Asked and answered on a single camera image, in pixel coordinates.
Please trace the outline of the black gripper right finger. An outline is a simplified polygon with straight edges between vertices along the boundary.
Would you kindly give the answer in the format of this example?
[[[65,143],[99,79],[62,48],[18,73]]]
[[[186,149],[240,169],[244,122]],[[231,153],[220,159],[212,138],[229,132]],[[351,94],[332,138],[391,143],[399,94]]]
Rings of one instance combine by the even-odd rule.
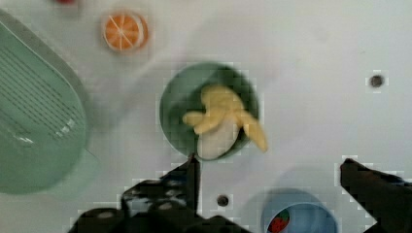
[[[341,186],[376,220],[363,233],[411,233],[411,183],[352,158],[339,170]]]

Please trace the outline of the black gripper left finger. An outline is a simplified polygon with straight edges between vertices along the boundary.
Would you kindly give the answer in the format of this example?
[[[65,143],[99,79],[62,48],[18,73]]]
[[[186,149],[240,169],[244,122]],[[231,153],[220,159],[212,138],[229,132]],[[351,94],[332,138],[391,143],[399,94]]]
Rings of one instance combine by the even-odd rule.
[[[67,233],[250,233],[224,216],[197,212],[200,163],[192,154],[177,168],[125,191],[119,208],[83,212]]]

